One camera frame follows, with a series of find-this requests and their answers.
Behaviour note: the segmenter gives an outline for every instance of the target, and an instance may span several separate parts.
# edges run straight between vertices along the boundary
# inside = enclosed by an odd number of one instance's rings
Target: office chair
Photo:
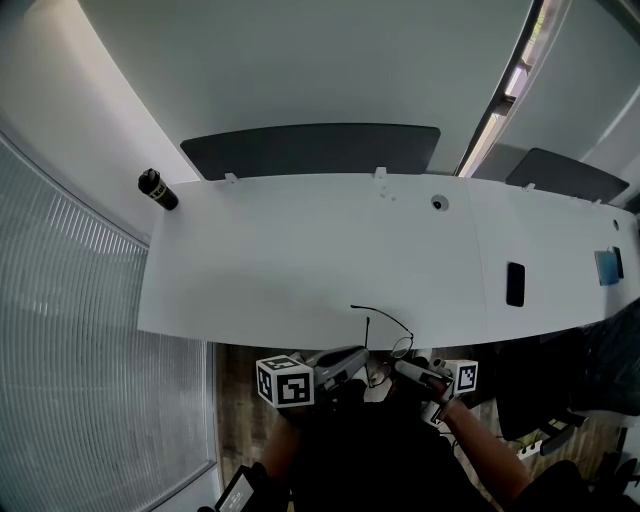
[[[549,436],[547,455],[587,417],[630,426],[640,416],[640,299],[611,318],[542,342],[527,338],[498,355],[496,402],[502,434]],[[558,428],[551,422],[563,423]]]

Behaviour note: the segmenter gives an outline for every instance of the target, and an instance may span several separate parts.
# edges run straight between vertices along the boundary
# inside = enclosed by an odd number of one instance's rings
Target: black device
[[[240,466],[231,483],[215,504],[215,512],[254,512],[287,510],[289,492],[267,476],[256,462],[251,468]]]
[[[618,260],[618,277],[622,279],[624,277],[624,270],[622,269],[622,255],[620,254],[620,249],[614,247],[613,252],[616,253],[616,260]]]
[[[507,264],[507,304],[524,306],[524,266],[520,263]]]

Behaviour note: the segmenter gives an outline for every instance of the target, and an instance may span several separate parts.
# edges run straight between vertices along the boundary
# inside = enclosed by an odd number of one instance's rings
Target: wall
[[[82,0],[175,145],[264,126],[436,126],[452,173],[524,23],[528,0]]]
[[[640,85],[598,143],[582,157],[593,165],[629,183],[629,188],[612,203],[623,206],[640,192]]]
[[[58,182],[141,239],[157,208],[136,187],[155,167],[198,179],[151,118],[75,0],[0,8],[2,130]]]
[[[595,0],[566,5],[555,39],[474,177],[504,181],[535,147],[582,159],[640,85],[640,46],[631,35]],[[606,161],[599,164],[608,170]]]

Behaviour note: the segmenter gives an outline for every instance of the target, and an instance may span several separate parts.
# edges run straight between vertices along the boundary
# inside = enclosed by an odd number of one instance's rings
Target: smartphone
[[[524,306],[524,266],[507,264],[507,304],[516,308]]]
[[[622,269],[622,254],[620,254],[620,249],[617,247],[613,248],[613,252],[616,253],[616,259],[618,260],[618,278],[624,278],[624,270]]]

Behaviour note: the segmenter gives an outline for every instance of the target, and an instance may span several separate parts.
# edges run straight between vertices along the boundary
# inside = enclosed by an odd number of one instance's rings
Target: metal bracket
[[[380,190],[380,197],[382,199],[386,199],[387,192],[387,168],[386,167],[376,167],[376,172],[373,173],[373,182],[378,190]],[[392,201],[395,201],[395,196],[390,196]]]

